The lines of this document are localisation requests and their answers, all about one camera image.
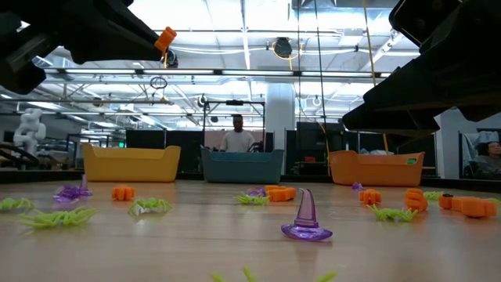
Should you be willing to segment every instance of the green plastic spider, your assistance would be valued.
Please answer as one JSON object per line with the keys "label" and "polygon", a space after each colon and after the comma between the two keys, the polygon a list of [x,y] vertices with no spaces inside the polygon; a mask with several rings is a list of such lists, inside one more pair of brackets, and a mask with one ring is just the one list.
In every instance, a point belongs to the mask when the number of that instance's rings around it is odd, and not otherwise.
{"label": "green plastic spider", "polygon": [[371,211],[373,211],[378,220],[386,220],[386,218],[396,220],[398,218],[404,222],[410,222],[411,220],[413,220],[414,215],[416,215],[417,213],[417,211],[411,211],[410,208],[407,211],[404,211],[404,208],[402,208],[402,210],[393,208],[383,208],[381,210],[378,210],[376,208],[376,205],[374,205],[373,207],[367,205],[367,207]]}
{"label": "green plastic spider", "polygon": [[20,198],[19,200],[6,198],[0,201],[0,211],[11,210],[15,208],[33,208],[33,204],[31,203],[30,200],[25,198]]}
{"label": "green plastic spider", "polygon": [[128,209],[130,215],[139,215],[144,212],[167,212],[171,205],[161,199],[150,198],[148,200],[135,200]]}
{"label": "green plastic spider", "polygon": [[21,219],[19,223],[35,228],[56,227],[59,224],[63,224],[63,226],[77,226],[82,223],[86,223],[98,212],[98,209],[78,207],[73,211],[55,211],[49,214],[41,211],[36,212],[38,214],[33,216],[24,214],[20,215],[21,218],[26,220]]}
{"label": "green plastic spider", "polygon": [[[256,277],[254,277],[251,274],[251,271],[247,267],[243,268],[243,275],[245,275],[245,277],[247,278],[247,282],[258,282],[258,280],[256,279]],[[334,279],[336,276],[337,276],[337,273],[335,273],[333,271],[333,272],[330,272],[330,273],[328,273],[327,275],[325,275],[323,277],[320,277],[317,280],[317,282],[329,282],[332,279]],[[226,280],[223,277],[220,277],[219,275],[213,274],[213,275],[211,275],[211,277],[212,277],[212,280],[214,282],[226,282]]]}
{"label": "green plastic spider", "polygon": [[235,199],[238,200],[241,204],[263,205],[268,203],[269,197],[249,196],[245,193],[242,193],[241,196],[235,196]]}
{"label": "green plastic spider", "polygon": [[440,191],[440,192],[424,192],[423,193],[423,197],[427,200],[430,200],[430,201],[438,201],[438,199],[440,198],[441,195],[444,194],[444,191]]}

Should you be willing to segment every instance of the white robot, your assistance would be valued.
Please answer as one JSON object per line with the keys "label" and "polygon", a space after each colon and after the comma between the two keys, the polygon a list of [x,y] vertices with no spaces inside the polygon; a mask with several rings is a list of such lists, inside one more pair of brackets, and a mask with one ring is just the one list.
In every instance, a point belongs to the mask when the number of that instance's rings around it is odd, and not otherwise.
{"label": "white robot", "polygon": [[40,122],[40,109],[26,109],[21,115],[21,124],[14,132],[14,146],[21,146],[29,154],[36,156],[38,140],[45,138],[45,125]]}

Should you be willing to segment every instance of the orange toy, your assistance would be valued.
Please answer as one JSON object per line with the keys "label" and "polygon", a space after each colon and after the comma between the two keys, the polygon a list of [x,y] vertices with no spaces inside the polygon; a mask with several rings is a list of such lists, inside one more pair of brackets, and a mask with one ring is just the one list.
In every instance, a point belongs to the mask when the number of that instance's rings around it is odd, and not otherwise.
{"label": "orange toy", "polygon": [[453,197],[444,194],[438,199],[441,208],[452,209],[472,218],[489,217],[497,214],[496,204],[477,197]]}
{"label": "orange toy", "polygon": [[167,52],[169,45],[174,41],[177,35],[178,33],[172,30],[172,28],[166,27],[158,37],[155,42],[155,47],[162,52],[162,56]]}
{"label": "orange toy", "polygon": [[296,197],[296,190],[291,187],[267,185],[265,189],[270,201],[288,201]]}
{"label": "orange toy", "polygon": [[428,208],[428,201],[424,198],[421,189],[409,188],[405,193],[405,206],[413,212],[424,212]]}
{"label": "orange toy", "polygon": [[367,189],[359,193],[359,200],[364,204],[376,204],[381,202],[381,193],[374,189]]}
{"label": "orange toy", "polygon": [[111,198],[116,201],[130,201],[135,196],[134,187],[120,185],[113,188]]}

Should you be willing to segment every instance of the man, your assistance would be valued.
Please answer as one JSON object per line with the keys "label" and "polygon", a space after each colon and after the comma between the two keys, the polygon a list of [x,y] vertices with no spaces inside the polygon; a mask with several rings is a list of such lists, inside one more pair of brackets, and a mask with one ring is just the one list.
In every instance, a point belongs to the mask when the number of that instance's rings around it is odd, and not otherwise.
{"label": "man", "polygon": [[226,133],[225,138],[223,138],[220,150],[232,153],[246,153],[254,144],[254,137],[243,130],[241,114],[233,115],[233,127],[234,129]]}

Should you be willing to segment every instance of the orange plastic piece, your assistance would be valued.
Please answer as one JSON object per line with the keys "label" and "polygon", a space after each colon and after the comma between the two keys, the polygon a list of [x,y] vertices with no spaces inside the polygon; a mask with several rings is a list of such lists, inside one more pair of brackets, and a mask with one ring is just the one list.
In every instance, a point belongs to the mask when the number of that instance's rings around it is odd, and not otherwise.
{"label": "orange plastic piece", "polygon": [[265,189],[270,201],[288,201],[296,197],[296,190],[292,187],[267,185]]}
{"label": "orange plastic piece", "polygon": [[410,188],[405,193],[405,206],[413,212],[424,212],[428,208],[428,201],[424,198],[421,189]]}
{"label": "orange plastic piece", "polygon": [[407,186],[420,185],[424,153],[398,155],[364,155],[354,151],[336,151],[329,154],[332,180],[351,186]]}
{"label": "orange plastic piece", "polygon": [[359,193],[359,200],[364,204],[376,204],[381,202],[381,193],[374,189],[367,189]]}
{"label": "orange plastic piece", "polygon": [[438,205],[444,209],[451,209],[452,208],[452,197],[440,196],[438,198]]}
{"label": "orange plastic piece", "polygon": [[472,218],[489,217],[497,214],[496,204],[477,197],[444,197],[438,199],[440,207],[461,212]]}
{"label": "orange plastic piece", "polygon": [[162,32],[160,37],[155,42],[155,47],[162,52],[162,55],[167,52],[169,45],[174,41],[174,38],[178,35],[172,28],[166,27]]}
{"label": "orange plastic piece", "polygon": [[130,201],[135,196],[134,187],[120,185],[113,188],[111,198],[116,201]]}

